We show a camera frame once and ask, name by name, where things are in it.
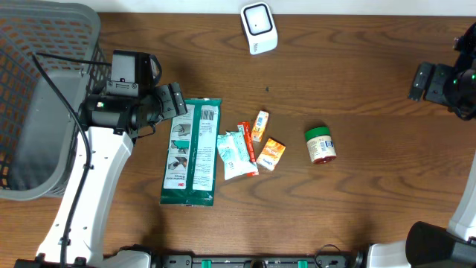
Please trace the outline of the white teal wipes packet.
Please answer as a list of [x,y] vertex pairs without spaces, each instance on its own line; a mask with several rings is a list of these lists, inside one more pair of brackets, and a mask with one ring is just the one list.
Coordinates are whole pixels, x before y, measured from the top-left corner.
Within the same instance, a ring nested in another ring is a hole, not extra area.
[[257,165],[251,161],[243,133],[226,132],[218,135],[216,146],[224,162],[225,180],[258,171]]

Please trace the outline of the green white 3M package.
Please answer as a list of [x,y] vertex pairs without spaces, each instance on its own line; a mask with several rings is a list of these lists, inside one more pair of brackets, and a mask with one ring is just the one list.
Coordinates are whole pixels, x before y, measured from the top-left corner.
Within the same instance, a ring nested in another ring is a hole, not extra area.
[[220,99],[187,99],[171,123],[162,205],[213,206]]

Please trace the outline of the red snack stick packet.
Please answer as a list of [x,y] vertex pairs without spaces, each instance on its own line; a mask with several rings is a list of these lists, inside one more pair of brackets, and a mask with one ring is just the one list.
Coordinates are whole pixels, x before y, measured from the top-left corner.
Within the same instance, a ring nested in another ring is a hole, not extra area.
[[247,176],[257,176],[259,171],[257,169],[256,157],[254,154],[253,142],[251,140],[250,124],[247,121],[242,121],[237,124],[238,130],[244,135],[245,143],[247,146],[248,154],[250,156],[250,162],[254,165],[255,171],[247,173]]

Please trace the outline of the orange small box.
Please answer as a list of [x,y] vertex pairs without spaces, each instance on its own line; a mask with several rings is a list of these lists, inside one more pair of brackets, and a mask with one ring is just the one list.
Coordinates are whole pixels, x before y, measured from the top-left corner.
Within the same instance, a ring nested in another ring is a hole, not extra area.
[[268,123],[268,117],[269,117],[268,112],[263,110],[259,111],[251,131],[252,141],[254,142],[262,141],[262,138],[266,129],[266,125]]
[[280,161],[285,149],[285,145],[275,141],[272,138],[269,138],[262,152],[257,158],[257,164],[267,170],[273,171]]

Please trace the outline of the green lid cream jar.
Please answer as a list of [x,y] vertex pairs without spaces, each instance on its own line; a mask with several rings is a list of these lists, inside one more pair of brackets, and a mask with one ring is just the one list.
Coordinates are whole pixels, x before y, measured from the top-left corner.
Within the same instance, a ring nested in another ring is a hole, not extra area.
[[328,127],[316,127],[304,133],[309,157],[313,164],[331,162],[337,157]]

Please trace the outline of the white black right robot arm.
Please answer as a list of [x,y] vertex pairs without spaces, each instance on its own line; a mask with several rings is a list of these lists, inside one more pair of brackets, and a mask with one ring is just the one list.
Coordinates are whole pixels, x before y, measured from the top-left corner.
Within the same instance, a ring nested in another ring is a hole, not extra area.
[[[448,108],[462,121],[475,119],[475,25],[454,39],[459,52],[453,66],[423,62],[408,99],[430,101]],[[474,267],[475,165],[460,203],[446,228],[419,221],[405,240],[373,244],[359,252],[348,267]]]

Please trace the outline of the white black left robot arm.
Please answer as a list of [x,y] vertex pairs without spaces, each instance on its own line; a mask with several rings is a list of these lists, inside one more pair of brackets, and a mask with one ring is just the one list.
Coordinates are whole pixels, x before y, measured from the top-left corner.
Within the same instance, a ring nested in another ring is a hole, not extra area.
[[54,224],[33,260],[18,259],[14,267],[155,267],[151,250],[132,245],[112,257],[103,254],[103,234],[118,179],[139,130],[187,111],[179,84],[160,85],[157,57],[116,50],[111,76],[89,94],[75,112],[59,99],[77,125],[74,165]]

